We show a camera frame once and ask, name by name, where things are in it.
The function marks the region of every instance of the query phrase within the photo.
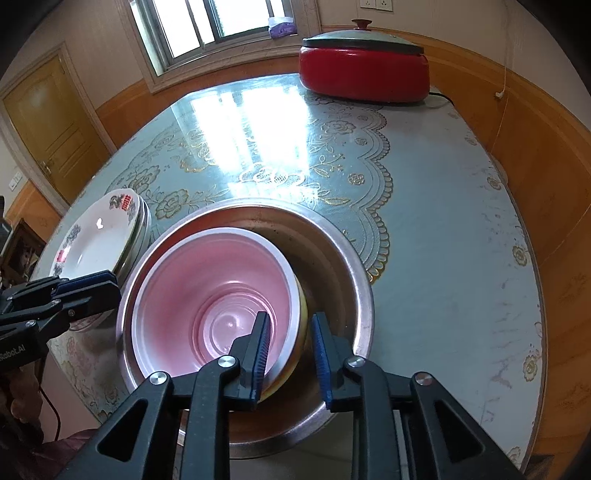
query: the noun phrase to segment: window sill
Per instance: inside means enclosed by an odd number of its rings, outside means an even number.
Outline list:
[[[260,38],[244,37],[237,42],[232,42],[232,44],[222,44],[219,49],[204,53],[197,59],[172,67],[161,75],[156,75],[135,25],[133,13],[129,7],[129,0],[117,0],[117,3],[129,43],[150,93],[159,92],[191,78],[234,65],[297,55],[304,38],[320,33],[316,0],[292,0],[294,17],[298,25],[297,35],[276,40],[269,38],[267,35]]]

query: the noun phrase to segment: electrical outlet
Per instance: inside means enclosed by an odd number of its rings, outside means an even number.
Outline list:
[[[375,8],[375,0],[359,0],[361,8]]]
[[[17,172],[14,174],[14,177],[12,177],[12,180],[8,184],[8,188],[10,189],[11,192],[13,192],[15,188],[17,188],[18,182],[20,182],[21,179],[22,179],[22,172],[20,170],[17,170]]]
[[[388,12],[394,11],[392,0],[377,0],[375,8],[378,10],[387,10]]]

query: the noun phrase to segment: stack of plates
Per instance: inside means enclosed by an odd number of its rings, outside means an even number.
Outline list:
[[[150,209],[131,189],[118,189],[94,202],[68,230],[51,265],[50,275],[79,278],[110,270],[123,287],[134,264],[150,244]],[[96,327],[110,312],[78,320],[70,330]]]

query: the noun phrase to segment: wooden door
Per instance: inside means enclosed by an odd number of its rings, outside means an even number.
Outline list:
[[[58,55],[4,98],[14,127],[43,174],[68,202],[109,158]]]

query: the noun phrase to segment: stainless steel bowl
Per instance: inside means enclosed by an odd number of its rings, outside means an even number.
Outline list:
[[[198,210],[156,240],[128,278],[117,317],[117,348],[125,383],[143,382],[131,343],[139,288],[156,260],[179,240],[207,228],[252,230],[273,242],[300,280],[310,314],[323,310],[335,335],[347,337],[357,355],[368,356],[374,332],[374,303],[367,274],[345,236],[322,215],[271,199],[231,199]],[[278,453],[321,429],[333,414],[320,398],[310,339],[289,380],[255,412],[230,414],[230,456]],[[179,435],[184,443],[184,432]]]

